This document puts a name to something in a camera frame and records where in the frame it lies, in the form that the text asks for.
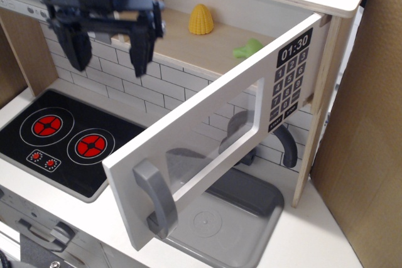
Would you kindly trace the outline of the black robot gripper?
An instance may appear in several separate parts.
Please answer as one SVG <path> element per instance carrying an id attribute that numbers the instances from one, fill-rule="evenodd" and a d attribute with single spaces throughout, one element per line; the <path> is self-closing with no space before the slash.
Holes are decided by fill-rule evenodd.
<path id="1" fill-rule="evenodd" d="M 136 77 L 146 73 L 156 38 L 163 37 L 160 0 L 40 0 L 50 27 L 74 69 L 82 72 L 92 58 L 89 31 L 129 35 Z"/>

